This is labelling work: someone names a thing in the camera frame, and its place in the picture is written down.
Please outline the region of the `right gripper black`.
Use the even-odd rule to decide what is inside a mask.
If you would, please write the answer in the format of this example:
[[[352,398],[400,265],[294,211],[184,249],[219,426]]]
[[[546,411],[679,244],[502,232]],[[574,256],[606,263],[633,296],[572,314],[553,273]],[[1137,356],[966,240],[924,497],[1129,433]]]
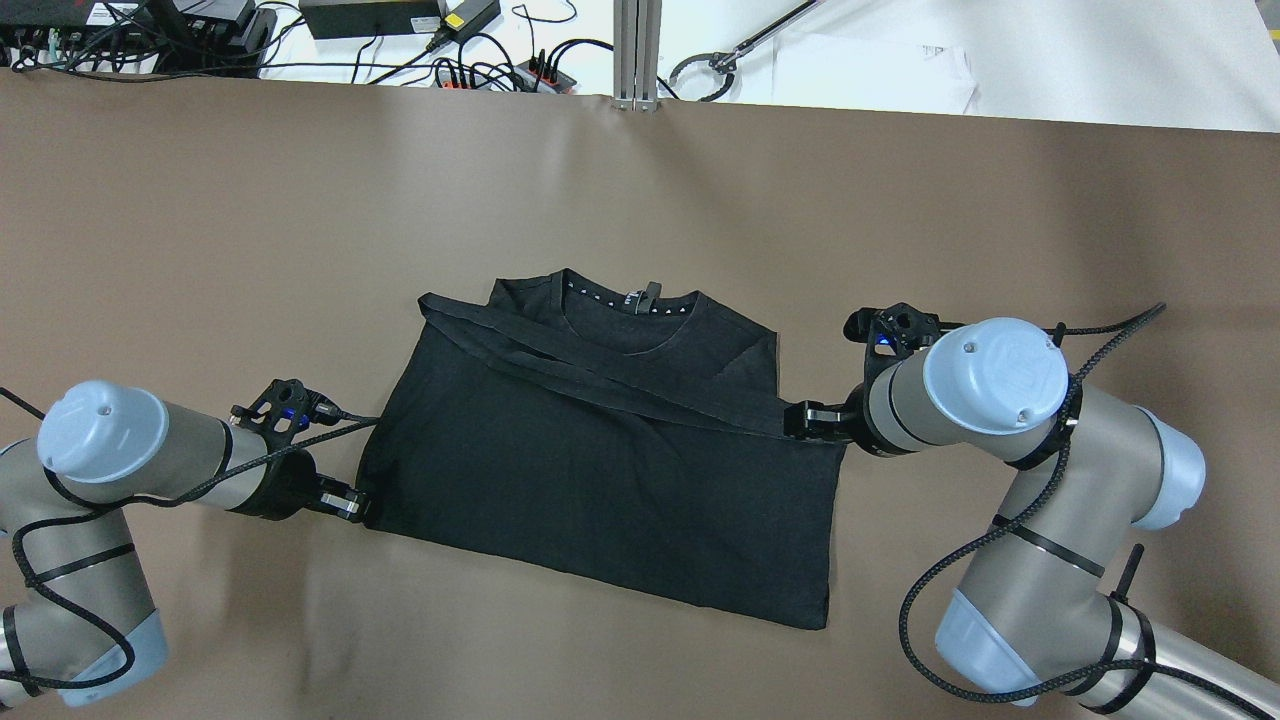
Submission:
[[[868,386],[855,387],[844,404],[814,400],[791,404],[783,411],[783,433],[792,439],[852,441],[876,457],[897,457],[901,448],[890,443],[874,427],[868,405]]]

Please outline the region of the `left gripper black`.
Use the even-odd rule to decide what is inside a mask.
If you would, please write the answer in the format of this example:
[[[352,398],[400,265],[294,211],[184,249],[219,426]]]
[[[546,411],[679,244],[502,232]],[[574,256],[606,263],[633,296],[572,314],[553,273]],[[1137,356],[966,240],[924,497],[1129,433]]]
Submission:
[[[317,479],[311,454],[298,450],[266,464],[266,473],[253,493],[230,511],[251,518],[280,521],[302,509],[351,523],[364,523],[369,493],[342,482]]]

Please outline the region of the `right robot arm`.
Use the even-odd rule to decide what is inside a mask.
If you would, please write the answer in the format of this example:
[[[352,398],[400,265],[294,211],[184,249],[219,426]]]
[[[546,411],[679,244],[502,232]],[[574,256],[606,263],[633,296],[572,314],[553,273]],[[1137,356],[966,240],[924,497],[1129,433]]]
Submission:
[[[1129,597],[1143,546],[1100,591],[1126,533],[1170,527],[1206,480],[1196,442],[1088,375],[1161,311],[1102,325],[1070,370],[1053,329],[997,316],[942,322],[900,304],[864,307],[845,336],[864,378],[842,404],[783,413],[796,439],[851,442],[877,457],[966,445],[1015,471],[984,530],[929,566],[897,620],[906,661],[974,705],[1060,692],[1110,719],[1275,719],[1277,684],[1162,626]]]

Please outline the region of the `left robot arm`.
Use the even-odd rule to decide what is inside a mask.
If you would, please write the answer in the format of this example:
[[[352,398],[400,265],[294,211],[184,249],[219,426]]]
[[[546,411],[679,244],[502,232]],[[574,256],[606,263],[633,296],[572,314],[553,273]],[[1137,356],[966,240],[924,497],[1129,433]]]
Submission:
[[[358,521],[362,491],[317,473],[297,433],[374,424],[298,380],[221,419],[106,380],[73,386],[38,433],[3,450],[3,541],[27,589],[3,610],[3,710],[52,692],[79,707],[168,660],[124,514],[186,503],[282,520],[301,509]]]

